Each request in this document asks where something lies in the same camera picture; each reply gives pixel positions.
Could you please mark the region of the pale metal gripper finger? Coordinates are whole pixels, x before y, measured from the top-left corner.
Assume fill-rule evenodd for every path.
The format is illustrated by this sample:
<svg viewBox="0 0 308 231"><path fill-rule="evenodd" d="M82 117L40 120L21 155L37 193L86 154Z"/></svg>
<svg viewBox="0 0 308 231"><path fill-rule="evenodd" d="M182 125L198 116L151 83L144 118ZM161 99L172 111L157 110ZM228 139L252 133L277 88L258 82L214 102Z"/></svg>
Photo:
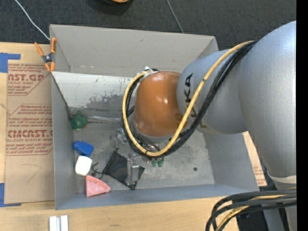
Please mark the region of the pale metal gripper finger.
<svg viewBox="0 0 308 231"><path fill-rule="evenodd" d="M124 143L127 143L127 137L122 128L118 128L115 131L116 131L116 137L115 137L115 143L116 143L115 148L116 149L115 150L118 151Z"/></svg>
<svg viewBox="0 0 308 231"><path fill-rule="evenodd" d="M128 160L128 183L135 185L139 180L140 165L134 159Z"/></svg>

